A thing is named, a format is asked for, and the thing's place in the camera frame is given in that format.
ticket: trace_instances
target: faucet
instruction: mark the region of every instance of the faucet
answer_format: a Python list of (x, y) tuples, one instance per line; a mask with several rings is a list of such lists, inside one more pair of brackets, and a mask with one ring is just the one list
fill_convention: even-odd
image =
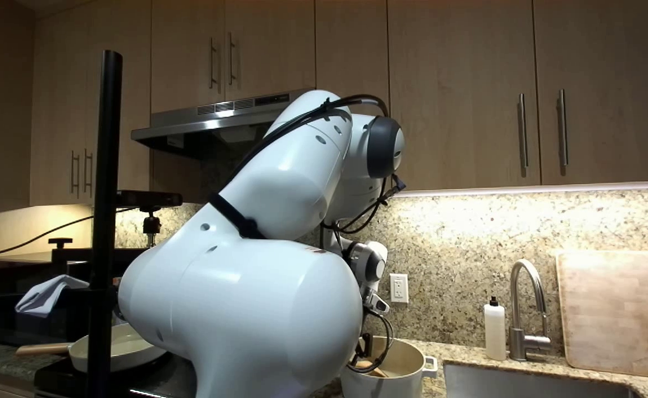
[[(518, 279), (519, 273), (526, 270), (529, 279), (530, 279), (530, 288), (536, 293), (536, 305), (537, 312), (541, 317), (541, 333), (524, 333), (522, 326), (519, 326), (519, 298), (518, 298)], [(514, 297), (514, 321), (506, 333), (506, 344), (509, 344), (509, 359), (514, 360), (526, 360), (526, 351), (539, 351), (550, 347), (550, 339), (549, 339), (549, 321), (546, 321), (546, 304), (544, 304), (544, 288), (539, 281), (539, 273), (533, 263), (519, 258), (514, 270), (510, 270), (510, 297)]]

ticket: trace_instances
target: granite backsplash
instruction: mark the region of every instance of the granite backsplash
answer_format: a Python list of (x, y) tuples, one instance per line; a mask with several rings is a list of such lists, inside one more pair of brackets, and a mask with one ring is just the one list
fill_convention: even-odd
[[(161, 210), (169, 238), (200, 206)], [(143, 246), (143, 215), (117, 216), (117, 246)], [(361, 238), (390, 247), (388, 273), (410, 275), (410, 305), (394, 305), (395, 336), (483, 344), (483, 305), (494, 294), (506, 305), (509, 270), (536, 263), (549, 305), (549, 330), (561, 354), (557, 251), (648, 251), (648, 186), (565, 186), (450, 191), (399, 195)], [(530, 317), (529, 284), (519, 308)]]

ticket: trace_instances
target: kitchen sink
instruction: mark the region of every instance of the kitchen sink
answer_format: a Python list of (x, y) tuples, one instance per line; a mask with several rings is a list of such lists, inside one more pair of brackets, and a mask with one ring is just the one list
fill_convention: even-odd
[(446, 398), (639, 398), (621, 383), (529, 373), (462, 362), (443, 364)]

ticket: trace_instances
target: cloth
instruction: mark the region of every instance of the cloth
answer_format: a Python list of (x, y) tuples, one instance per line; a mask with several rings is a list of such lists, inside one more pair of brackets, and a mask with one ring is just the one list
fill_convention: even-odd
[(36, 319), (46, 319), (63, 290), (88, 290), (88, 281), (76, 279), (70, 275), (57, 275), (44, 284), (34, 286), (18, 304), (16, 304), (16, 312), (18, 314), (28, 314)]

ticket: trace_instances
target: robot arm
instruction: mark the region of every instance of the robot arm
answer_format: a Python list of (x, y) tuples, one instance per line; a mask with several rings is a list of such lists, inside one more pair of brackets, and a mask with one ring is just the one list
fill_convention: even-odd
[(383, 304), (380, 246), (340, 246), (346, 262), (297, 242), (324, 222), (347, 231), (390, 195), (403, 132), (347, 105), (300, 96), (234, 180), (125, 273), (127, 321), (193, 362), (198, 398), (307, 395), (347, 364), (363, 308)]

